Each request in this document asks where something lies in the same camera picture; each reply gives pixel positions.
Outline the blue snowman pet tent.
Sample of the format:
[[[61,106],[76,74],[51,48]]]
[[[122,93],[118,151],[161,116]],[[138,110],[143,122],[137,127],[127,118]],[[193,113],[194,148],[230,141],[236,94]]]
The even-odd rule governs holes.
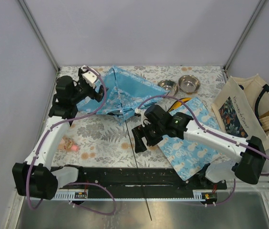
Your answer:
[[[144,103],[141,108],[146,109],[158,102],[161,99],[159,96],[167,94],[156,84],[116,66],[111,67],[102,80],[107,88],[107,98],[96,113],[111,115],[119,124],[134,116],[135,109],[141,103]],[[156,95],[157,98],[146,101]]]

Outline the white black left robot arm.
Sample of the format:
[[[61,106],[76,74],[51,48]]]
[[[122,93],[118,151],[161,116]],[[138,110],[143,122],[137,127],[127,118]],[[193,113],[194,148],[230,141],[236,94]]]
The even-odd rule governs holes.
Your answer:
[[[75,166],[63,166],[51,170],[54,154],[72,122],[77,120],[77,104],[89,97],[104,104],[105,85],[101,83],[99,91],[95,83],[100,81],[98,73],[85,72],[74,81],[70,76],[59,77],[56,81],[52,106],[46,127],[36,146],[23,163],[15,163],[12,175],[19,195],[27,198],[51,200],[57,190],[71,184],[81,188],[85,184],[85,176]]]

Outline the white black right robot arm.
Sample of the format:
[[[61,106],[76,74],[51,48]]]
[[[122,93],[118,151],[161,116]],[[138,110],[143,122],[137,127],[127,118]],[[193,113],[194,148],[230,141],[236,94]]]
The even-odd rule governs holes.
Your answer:
[[[265,149],[258,137],[246,139],[222,133],[190,115],[182,112],[171,115],[155,104],[144,112],[137,110],[136,115],[142,117],[142,124],[132,129],[136,153],[157,145],[164,136],[196,141],[229,157],[226,162],[203,166],[199,176],[201,187],[209,189],[221,180],[234,178],[251,185],[258,183],[266,161]]]

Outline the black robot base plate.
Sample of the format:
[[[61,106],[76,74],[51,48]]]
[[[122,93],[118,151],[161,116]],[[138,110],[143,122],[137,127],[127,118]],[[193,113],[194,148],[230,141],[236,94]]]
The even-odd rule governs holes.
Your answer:
[[[176,192],[180,190],[192,190],[201,192],[208,202],[217,200],[216,191],[227,189],[224,181],[211,183],[202,178],[200,174],[194,175],[189,180],[183,181],[172,168],[139,168],[144,190],[152,190],[162,193],[165,190]],[[117,167],[79,167],[79,177],[75,185],[64,186],[59,189],[88,190],[96,189],[105,191],[114,199],[111,190],[122,190],[127,187],[140,188],[137,179],[136,168]]]

